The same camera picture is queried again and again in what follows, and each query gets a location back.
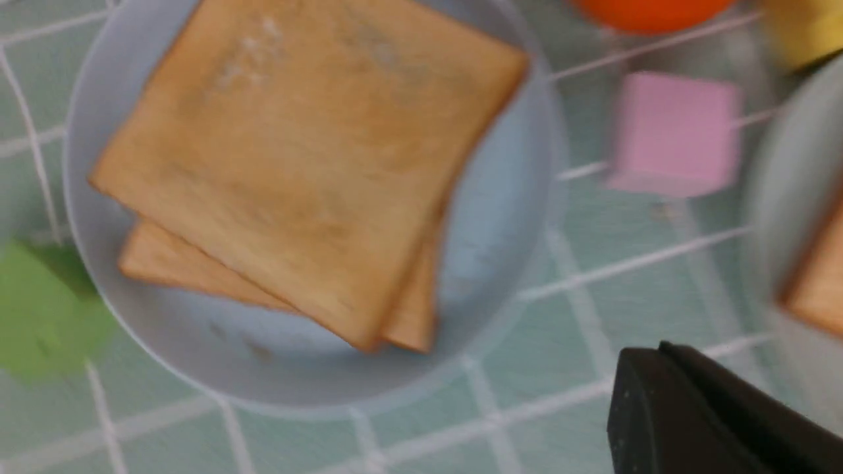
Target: green block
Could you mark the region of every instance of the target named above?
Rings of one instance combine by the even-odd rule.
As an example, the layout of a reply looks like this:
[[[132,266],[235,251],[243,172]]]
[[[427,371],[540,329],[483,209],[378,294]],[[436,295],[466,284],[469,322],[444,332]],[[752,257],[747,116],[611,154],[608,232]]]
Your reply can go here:
[[[74,249],[13,242],[0,256],[0,367],[11,375],[79,371],[114,327]]]

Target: plate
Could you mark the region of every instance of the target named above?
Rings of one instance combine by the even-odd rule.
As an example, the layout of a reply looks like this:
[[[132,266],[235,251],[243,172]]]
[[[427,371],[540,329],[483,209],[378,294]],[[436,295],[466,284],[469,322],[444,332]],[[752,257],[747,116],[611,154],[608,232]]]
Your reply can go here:
[[[819,423],[843,434],[843,340],[774,304],[843,182],[843,57],[814,76],[771,126],[752,169],[744,246],[747,288]]]
[[[357,353],[311,320],[123,277],[116,262],[135,217],[86,181],[132,111],[196,0],[131,0],[103,28],[72,97],[64,184],[73,236],[99,291],[132,336],[185,380],[241,406],[294,417],[384,410],[456,376],[520,313],[513,295],[550,209],[564,138],[535,38],[507,2],[422,3],[527,51],[529,76],[475,149],[459,187],[439,274],[441,324],[431,354]]]

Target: toasted bread slice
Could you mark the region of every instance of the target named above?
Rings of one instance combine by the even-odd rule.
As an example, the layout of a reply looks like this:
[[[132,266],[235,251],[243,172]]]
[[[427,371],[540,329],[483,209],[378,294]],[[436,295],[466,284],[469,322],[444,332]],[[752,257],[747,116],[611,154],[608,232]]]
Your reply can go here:
[[[430,351],[436,327],[439,231],[436,228],[425,240],[410,280],[384,331],[386,341],[421,353]],[[150,283],[298,313],[289,303],[261,290],[195,246],[146,219],[141,219],[129,235],[120,269],[128,277]]]
[[[843,337],[843,193],[809,243],[781,295],[781,306]]]
[[[419,353],[430,352],[439,321],[436,296],[442,232],[439,221],[425,238],[410,279],[384,329],[386,341]]]
[[[374,350],[527,64],[411,0],[203,0],[89,179]]]

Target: yellow object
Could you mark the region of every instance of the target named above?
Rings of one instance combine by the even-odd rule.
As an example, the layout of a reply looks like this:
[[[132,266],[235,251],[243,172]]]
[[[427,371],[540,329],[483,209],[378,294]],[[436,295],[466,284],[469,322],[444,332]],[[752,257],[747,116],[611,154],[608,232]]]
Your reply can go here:
[[[843,0],[761,0],[787,66],[810,66],[843,50]]]
[[[203,0],[90,180],[373,351],[527,66],[411,0]]]

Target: table surface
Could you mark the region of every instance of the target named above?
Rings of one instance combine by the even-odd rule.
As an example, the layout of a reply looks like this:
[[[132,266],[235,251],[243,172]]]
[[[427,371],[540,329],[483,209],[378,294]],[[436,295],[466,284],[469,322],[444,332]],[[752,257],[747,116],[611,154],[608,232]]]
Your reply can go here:
[[[0,373],[0,472],[610,473],[617,354],[662,339],[704,349],[805,412],[738,269],[743,184],[662,201],[600,185],[624,73],[731,81],[744,91],[744,167],[795,87],[760,13],[739,3],[676,35],[620,35],[565,0],[518,0],[562,95],[572,156],[564,224],[542,242],[523,319],[482,364],[424,400],[328,423],[219,406],[119,334],[88,372],[24,386]],[[0,6],[0,243],[70,239],[61,183],[71,88],[115,0]]]

